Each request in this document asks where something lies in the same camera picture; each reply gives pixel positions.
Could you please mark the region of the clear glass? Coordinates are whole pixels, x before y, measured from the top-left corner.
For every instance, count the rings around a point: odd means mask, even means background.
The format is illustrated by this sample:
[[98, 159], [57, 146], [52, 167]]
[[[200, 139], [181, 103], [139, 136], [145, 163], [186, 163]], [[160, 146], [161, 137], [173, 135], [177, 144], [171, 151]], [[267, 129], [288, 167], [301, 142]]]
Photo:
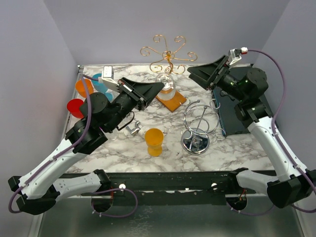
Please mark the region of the clear glass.
[[164, 84], [163, 89], [158, 93], [157, 97], [161, 100], [168, 101], [175, 96], [175, 81], [171, 74], [160, 73], [156, 77], [156, 82]]

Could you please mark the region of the yellow wine glass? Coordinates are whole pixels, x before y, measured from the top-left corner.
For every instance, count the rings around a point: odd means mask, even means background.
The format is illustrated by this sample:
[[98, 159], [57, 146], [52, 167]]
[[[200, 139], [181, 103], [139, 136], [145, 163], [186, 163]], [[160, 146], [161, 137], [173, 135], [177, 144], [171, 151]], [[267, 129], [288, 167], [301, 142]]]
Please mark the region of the yellow wine glass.
[[145, 142], [148, 146], [148, 154], [157, 157], [162, 153], [163, 132], [157, 128], [151, 128], [145, 133]]

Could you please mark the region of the orange wine glass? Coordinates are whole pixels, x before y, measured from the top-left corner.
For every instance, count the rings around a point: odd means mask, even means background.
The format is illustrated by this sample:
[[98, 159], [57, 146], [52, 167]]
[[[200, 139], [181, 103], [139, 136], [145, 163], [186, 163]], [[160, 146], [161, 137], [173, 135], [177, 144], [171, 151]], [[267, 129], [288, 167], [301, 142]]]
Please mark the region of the orange wine glass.
[[[91, 81], [89, 79], [85, 79], [84, 82], [87, 87], [88, 94], [92, 94], [94, 92], [94, 88]], [[86, 98], [86, 90], [81, 79], [76, 82], [75, 89], [81, 97]]]

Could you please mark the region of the red wine glass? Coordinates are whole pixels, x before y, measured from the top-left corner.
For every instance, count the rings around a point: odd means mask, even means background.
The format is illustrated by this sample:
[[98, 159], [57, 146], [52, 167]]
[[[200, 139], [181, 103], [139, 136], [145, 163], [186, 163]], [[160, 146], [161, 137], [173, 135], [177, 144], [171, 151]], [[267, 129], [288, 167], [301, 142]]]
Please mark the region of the red wine glass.
[[82, 119], [84, 116], [82, 112], [80, 111], [81, 105], [83, 105], [84, 102], [81, 99], [72, 99], [67, 103], [67, 110], [73, 115], [74, 117], [78, 119]]

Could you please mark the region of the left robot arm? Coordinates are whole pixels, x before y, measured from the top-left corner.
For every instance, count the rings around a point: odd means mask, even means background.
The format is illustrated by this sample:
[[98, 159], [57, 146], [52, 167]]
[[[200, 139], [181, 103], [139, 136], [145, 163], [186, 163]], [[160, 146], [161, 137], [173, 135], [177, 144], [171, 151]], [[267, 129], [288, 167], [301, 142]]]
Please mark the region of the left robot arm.
[[61, 176], [103, 145], [108, 140], [107, 133], [121, 130], [119, 124], [133, 109], [147, 108], [163, 88], [162, 82], [142, 83], [121, 78], [117, 83], [119, 95], [113, 102], [101, 92], [88, 95], [79, 109], [83, 118], [70, 128], [57, 148], [32, 171], [9, 178], [8, 184], [14, 192], [9, 212], [39, 215], [64, 198], [110, 192], [111, 181], [104, 170], [96, 169], [70, 179]]

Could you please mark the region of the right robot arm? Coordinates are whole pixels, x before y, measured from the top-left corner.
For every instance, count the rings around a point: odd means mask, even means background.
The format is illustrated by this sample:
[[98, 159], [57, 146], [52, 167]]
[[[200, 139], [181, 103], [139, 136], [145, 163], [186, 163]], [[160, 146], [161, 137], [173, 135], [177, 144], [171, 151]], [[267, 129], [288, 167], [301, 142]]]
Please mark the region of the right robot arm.
[[238, 101], [238, 120], [257, 139], [272, 163], [275, 176], [240, 168], [230, 173], [228, 190], [244, 188], [268, 196], [274, 206], [284, 208], [307, 198], [316, 190], [316, 172], [309, 170], [289, 148], [275, 125], [275, 115], [261, 100], [268, 89], [266, 73], [253, 66], [232, 67], [228, 57], [187, 69], [189, 78], [205, 90], [220, 88]]

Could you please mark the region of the blue wine glass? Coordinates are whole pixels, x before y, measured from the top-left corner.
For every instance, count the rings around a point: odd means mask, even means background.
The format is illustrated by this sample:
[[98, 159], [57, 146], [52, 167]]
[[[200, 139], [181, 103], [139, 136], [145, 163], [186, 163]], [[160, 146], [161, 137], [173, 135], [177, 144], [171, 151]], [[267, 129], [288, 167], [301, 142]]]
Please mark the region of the blue wine glass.
[[101, 76], [102, 74], [101, 73], [98, 73], [98, 74], [95, 74], [92, 76], [93, 80], [91, 81], [93, 86], [94, 86], [94, 89], [98, 92], [101, 92], [103, 93], [110, 102], [113, 101], [113, 94], [112, 92], [103, 84], [103, 82], [101, 82]]

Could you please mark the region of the white cylinder fitting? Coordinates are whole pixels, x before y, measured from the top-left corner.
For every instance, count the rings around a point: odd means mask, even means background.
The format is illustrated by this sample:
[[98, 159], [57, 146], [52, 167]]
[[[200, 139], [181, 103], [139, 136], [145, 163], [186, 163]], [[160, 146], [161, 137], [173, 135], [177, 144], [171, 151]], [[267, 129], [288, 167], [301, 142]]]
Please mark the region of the white cylinder fitting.
[[147, 132], [146, 130], [141, 129], [141, 130], [139, 130], [138, 134], [139, 134], [139, 136], [141, 136], [142, 138], [145, 138], [146, 132]]

